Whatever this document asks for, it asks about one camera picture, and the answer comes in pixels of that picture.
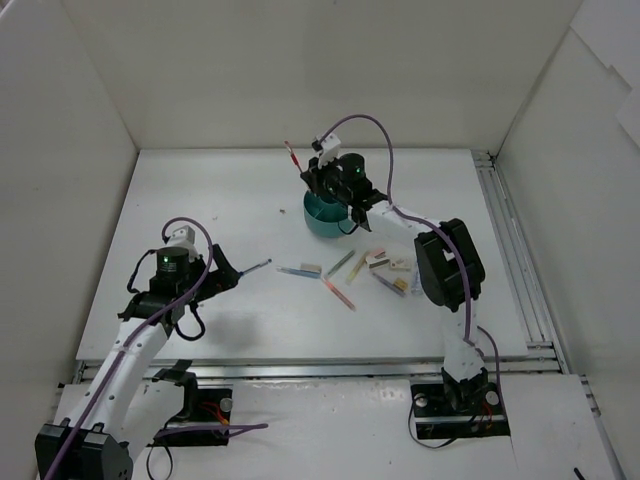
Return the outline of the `yellow highlighter pen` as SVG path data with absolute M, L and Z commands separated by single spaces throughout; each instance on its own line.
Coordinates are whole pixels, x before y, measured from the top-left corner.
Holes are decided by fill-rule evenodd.
M 366 264 L 367 261 L 367 257 L 369 256 L 369 252 L 365 251 L 361 257 L 357 260 L 356 264 L 354 265 L 354 267 L 352 268 L 352 270 L 350 271 L 350 273 L 347 275 L 345 283 L 347 285 L 351 285 L 352 282 L 354 281 L 354 279 L 357 277 L 357 275 L 359 274 L 360 270 L 363 268 L 363 266 Z

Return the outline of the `small white eraser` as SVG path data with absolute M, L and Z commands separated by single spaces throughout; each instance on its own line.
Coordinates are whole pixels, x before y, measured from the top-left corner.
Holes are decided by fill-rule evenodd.
M 389 261 L 389 268 L 394 271 L 410 271 L 412 269 L 412 261 L 408 258 L 392 258 Z

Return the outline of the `orange pen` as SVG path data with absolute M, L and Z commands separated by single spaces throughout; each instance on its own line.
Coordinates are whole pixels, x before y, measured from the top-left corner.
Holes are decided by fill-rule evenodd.
M 328 278 L 322 277 L 321 281 L 333 293 L 348 309 L 356 311 L 355 304 L 340 290 L 338 289 Z

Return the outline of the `clear spray bottle blue cap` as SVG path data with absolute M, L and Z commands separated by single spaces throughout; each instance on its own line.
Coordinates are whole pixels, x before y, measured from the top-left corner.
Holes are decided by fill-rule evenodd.
M 423 294 L 420 271 L 419 271 L 419 267 L 417 265 L 415 265 L 413 267 L 413 270 L 412 270 L 410 292 L 414 296 L 419 296 L 419 295 Z

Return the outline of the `aluminium rail front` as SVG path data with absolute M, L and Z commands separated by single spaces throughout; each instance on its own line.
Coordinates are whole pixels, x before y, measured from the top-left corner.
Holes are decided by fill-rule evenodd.
M 412 377 L 439 376 L 439 362 L 384 362 L 317 365 L 214 365 L 194 362 L 189 371 L 205 379 L 279 380 L 349 377 Z M 561 373 L 562 366 L 549 349 L 534 350 L 533 355 L 520 360 L 502 360 L 502 374 Z

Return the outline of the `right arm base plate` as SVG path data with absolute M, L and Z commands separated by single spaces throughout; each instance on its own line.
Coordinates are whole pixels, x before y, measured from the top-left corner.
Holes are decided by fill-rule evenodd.
M 479 400 L 455 410 L 438 383 L 410 385 L 412 435 L 432 448 L 444 448 L 456 440 L 509 437 L 511 430 L 498 387 L 490 382 Z

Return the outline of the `light blue pen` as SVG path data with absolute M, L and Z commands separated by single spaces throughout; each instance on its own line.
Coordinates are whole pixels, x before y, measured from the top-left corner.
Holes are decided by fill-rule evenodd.
M 291 267 L 277 266 L 276 270 L 279 273 L 298 276 L 298 277 L 303 277 L 303 278 L 319 279 L 321 277 L 321 273 L 319 273 L 319 272 L 306 271 L 306 270 L 296 269 L 296 268 L 291 268 Z

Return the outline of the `red pen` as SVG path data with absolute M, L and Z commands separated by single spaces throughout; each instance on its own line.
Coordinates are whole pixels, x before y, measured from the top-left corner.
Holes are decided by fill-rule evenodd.
M 297 156 L 296 156 L 296 154 L 295 154 L 295 152 L 294 152 L 293 147 L 292 147 L 292 146 L 291 146 L 291 144 L 290 144 L 288 141 L 286 141 L 286 140 L 285 140 L 283 143 L 284 143 L 284 146 L 285 146 L 285 148 L 286 148 L 286 150 L 287 150 L 287 152 L 288 152 L 288 154 L 289 154 L 289 157 L 290 157 L 291 161 L 293 162 L 293 164 L 294 164 L 294 165 L 295 165 L 295 167 L 297 168 L 298 172 L 299 172 L 299 173 L 302 173 L 302 172 L 303 172 L 303 169 L 302 169 L 302 167 L 301 167 L 301 165 L 300 165 L 300 162 L 299 162 L 299 160 L 298 160 L 298 158 L 297 158 Z

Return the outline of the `beige eraser block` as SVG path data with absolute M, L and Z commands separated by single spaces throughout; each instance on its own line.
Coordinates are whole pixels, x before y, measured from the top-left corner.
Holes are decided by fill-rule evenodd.
M 301 263 L 300 269 L 306 272 L 313 272 L 318 274 L 322 272 L 322 267 L 320 265 L 311 263 Z

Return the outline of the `aluminium rail right side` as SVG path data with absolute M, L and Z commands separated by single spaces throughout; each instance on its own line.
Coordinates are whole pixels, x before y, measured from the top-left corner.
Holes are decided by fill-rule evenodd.
M 562 342 L 547 305 L 538 275 L 506 183 L 494 157 L 474 151 L 472 158 L 493 223 L 507 278 L 515 297 L 528 354 L 525 359 L 509 361 L 508 372 L 570 372 Z

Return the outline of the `purple pen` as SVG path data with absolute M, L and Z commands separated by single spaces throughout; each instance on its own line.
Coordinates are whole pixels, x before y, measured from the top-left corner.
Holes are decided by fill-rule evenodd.
M 384 278 L 383 276 L 372 272 L 371 276 L 378 281 L 380 284 L 382 284 L 385 288 L 389 289 L 390 291 L 394 292 L 396 295 L 404 298 L 406 296 L 406 293 L 400 289 L 399 287 L 397 287 L 396 285 L 394 285 L 392 282 L 390 282 L 389 280 L 387 280 L 386 278 Z

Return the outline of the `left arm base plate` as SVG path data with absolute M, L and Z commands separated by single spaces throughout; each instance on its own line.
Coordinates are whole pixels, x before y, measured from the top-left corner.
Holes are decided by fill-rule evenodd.
M 229 386 L 206 387 L 198 391 L 195 404 L 189 412 L 183 411 L 172 417 L 163 431 L 190 426 L 221 426 L 231 420 L 233 389 Z M 229 430 L 198 430 L 174 433 L 149 443 L 151 446 L 167 447 L 222 447 L 229 443 Z

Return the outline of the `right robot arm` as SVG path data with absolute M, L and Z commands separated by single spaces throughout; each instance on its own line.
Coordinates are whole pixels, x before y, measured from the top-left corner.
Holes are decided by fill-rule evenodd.
M 414 249 L 421 288 L 441 308 L 444 403 L 460 413 L 481 403 L 488 373 L 477 346 L 474 303 L 486 273 L 466 224 L 458 218 L 437 222 L 400 208 L 373 186 L 357 153 L 327 162 L 315 156 L 300 177 L 314 195 L 344 206 L 355 226 Z

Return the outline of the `pink white stapler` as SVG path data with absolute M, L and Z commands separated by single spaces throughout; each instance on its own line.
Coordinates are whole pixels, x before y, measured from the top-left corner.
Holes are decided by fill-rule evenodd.
M 365 263 L 369 270 L 375 270 L 390 262 L 387 252 L 384 248 L 371 250 L 365 257 Z

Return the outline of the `small yellow staple box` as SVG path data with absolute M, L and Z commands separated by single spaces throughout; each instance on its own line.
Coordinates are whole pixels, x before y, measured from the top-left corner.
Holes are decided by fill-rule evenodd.
M 406 291 L 408 288 L 408 283 L 402 278 L 397 278 L 394 281 L 394 285 L 401 291 Z

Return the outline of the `grey green pen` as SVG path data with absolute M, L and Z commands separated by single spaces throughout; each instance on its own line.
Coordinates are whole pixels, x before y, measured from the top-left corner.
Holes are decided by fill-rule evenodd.
M 356 253 L 356 250 L 350 250 L 347 254 L 345 254 L 339 261 L 337 261 L 326 273 L 327 277 L 331 277 L 337 271 L 339 271 Z

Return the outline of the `teal round organizer container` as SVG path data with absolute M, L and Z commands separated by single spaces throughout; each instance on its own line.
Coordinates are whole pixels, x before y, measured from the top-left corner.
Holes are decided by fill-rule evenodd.
M 325 201 L 310 191 L 303 197 L 303 211 L 308 229 L 321 238 L 340 238 L 355 228 L 344 205 Z

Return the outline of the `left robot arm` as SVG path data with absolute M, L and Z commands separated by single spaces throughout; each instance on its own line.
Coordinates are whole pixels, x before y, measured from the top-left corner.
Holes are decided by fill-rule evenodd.
M 35 439 L 43 479 L 129 479 L 135 460 L 171 418 L 191 418 L 200 395 L 194 375 L 164 369 L 143 377 L 185 309 L 237 286 L 241 277 L 219 245 L 193 257 L 184 246 L 156 250 L 156 273 L 120 313 L 111 352 L 85 395 Z

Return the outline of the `aluminium rail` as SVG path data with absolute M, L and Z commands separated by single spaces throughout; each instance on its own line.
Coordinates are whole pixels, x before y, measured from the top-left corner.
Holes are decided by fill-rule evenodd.
M 507 278 L 515 297 L 528 354 L 525 359 L 509 361 L 508 372 L 570 372 L 562 342 L 547 305 L 538 275 L 506 183 L 494 157 L 474 151 L 472 158 L 493 223 Z
M 279 380 L 349 377 L 412 377 L 439 376 L 439 362 L 384 362 L 317 365 L 214 365 L 194 362 L 189 371 L 205 379 Z M 502 360 L 502 374 L 561 373 L 562 366 L 549 349 L 534 350 L 533 355 L 520 360 Z

